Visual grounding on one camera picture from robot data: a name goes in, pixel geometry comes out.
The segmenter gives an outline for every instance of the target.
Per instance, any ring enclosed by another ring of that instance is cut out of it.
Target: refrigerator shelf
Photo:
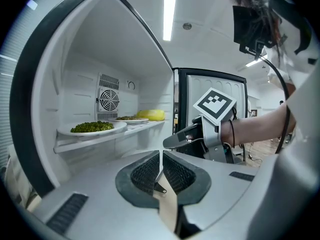
[[[70,150],[85,148],[91,145],[95,145],[102,142],[107,142],[117,138],[121,138],[124,136],[132,135],[132,134],[141,132],[143,130],[149,129],[151,127],[161,125],[164,122],[165,121],[148,121],[142,124],[127,125],[127,128],[125,131],[115,133],[115,134],[98,135],[98,136],[92,136],[92,137],[73,137],[66,140],[58,140],[53,150],[55,153],[63,153]]]

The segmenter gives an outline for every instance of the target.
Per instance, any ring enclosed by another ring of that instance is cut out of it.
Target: yellow container
[[[165,112],[161,109],[140,110],[136,117],[148,118],[151,121],[163,121],[165,120]]]

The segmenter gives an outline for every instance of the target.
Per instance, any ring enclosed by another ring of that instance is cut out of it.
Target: ceiling
[[[171,41],[163,40],[164,0],[128,2],[148,24],[174,67],[222,71],[258,85],[267,83],[269,68],[262,68],[262,62],[245,67],[253,57],[240,52],[233,42],[231,0],[176,0]],[[192,29],[183,29],[183,23],[191,23]]]

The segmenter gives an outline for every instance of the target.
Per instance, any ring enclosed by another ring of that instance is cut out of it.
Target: green peas
[[[93,133],[114,129],[112,123],[109,122],[84,122],[78,124],[75,128],[70,130],[71,133]]]

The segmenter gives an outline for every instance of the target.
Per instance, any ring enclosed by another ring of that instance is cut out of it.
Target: refrigerator
[[[43,197],[96,165],[163,151],[163,140],[173,134],[175,70],[178,131],[192,124],[199,114],[193,104],[210,87],[237,100],[238,118],[248,116],[245,78],[172,67],[126,0],[63,0],[53,8],[19,57],[9,105],[13,144],[37,193]],[[107,121],[151,109],[163,110],[165,119],[92,137],[57,132],[69,123]]]

